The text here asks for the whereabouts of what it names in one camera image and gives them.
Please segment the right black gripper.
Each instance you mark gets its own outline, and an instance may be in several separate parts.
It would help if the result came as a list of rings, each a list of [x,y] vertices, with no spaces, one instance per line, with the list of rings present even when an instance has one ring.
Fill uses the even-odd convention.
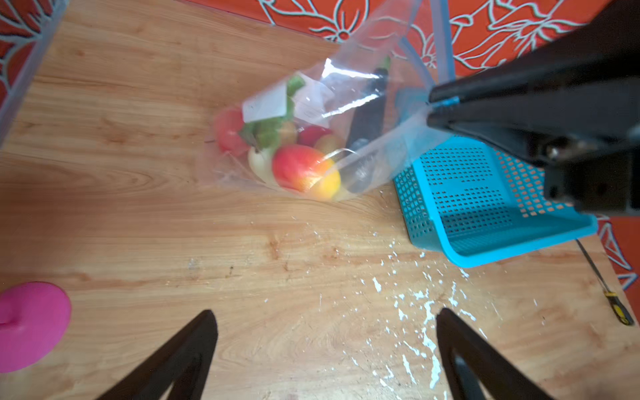
[[[485,100],[561,91],[596,102]],[[612,1],[586,26],[504,65],[436,86],[428,126],[546,167],[544,196],[579,213],[639,215],[639,2]]]

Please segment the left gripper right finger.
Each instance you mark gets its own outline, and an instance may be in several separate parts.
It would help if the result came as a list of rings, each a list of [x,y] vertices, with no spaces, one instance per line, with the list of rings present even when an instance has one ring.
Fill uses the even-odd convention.
[[[436,331],[452,398],[550,398],[452,310],[440,311]]]

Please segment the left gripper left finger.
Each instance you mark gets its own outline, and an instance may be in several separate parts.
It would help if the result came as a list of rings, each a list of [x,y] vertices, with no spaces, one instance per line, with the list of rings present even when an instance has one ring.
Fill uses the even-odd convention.
[[[101,399],[200,399],[218,341],[213,312],[201,311]]]

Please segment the red yellow mango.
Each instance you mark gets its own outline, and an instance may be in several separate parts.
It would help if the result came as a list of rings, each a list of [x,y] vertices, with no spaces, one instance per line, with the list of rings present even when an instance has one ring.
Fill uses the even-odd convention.
[[[342,186],[340,172],[334,165],[331,158],[315,148],[291,144],[276,151],[272,171],[281,188],[318,201],[329,201]]]

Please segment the red apple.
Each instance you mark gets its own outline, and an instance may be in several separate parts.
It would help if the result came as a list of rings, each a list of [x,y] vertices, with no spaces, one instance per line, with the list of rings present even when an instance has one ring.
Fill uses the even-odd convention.
[[[243,156],[250,146],[240,133],[244,127],[243,113],[240,108],[226,108],[216,116],[213,123],[218,148],[236,158]]]
[[[333,131],[329,128],[309,125],[299,131],[297,144],[313,148],[320,138],[332,133]]]

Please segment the clear zip top bag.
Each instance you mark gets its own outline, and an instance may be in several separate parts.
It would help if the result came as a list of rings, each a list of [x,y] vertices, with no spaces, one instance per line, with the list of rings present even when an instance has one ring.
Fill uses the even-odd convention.
[[[444,1],[386,1],[334,54],[281,80],[300,74],[306,82],[293,97],[298,133],[318,125],[345,141],[326,155],[335,162],[342,186],[322,202],[355,198],[388,183],[448,139],[430,128],[427,118],[431,90],[455,75],[449,29]],[[242,110],[250,98],[228,108]],[[248,151],[239,158],[222,153],[213,127],[216,116],[198,160],[203,181],[312,199],[266,185],[249,168]]]

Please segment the red apple front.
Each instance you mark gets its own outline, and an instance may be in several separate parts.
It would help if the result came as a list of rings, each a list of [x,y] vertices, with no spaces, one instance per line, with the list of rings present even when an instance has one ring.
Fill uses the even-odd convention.
[[[333,131],[329,128],[309,125],[299,131],[297,144],[313,148],[320,138],[332,133]]]

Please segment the yellow potato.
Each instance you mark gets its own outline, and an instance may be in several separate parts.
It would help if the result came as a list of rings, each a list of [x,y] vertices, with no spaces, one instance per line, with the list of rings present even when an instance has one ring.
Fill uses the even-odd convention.
[[[326,134],[316,141],[313,146],[316,150],[320,151],[324,155],[329,155],[340,149],[345,145],[345,141],[335,134]]]

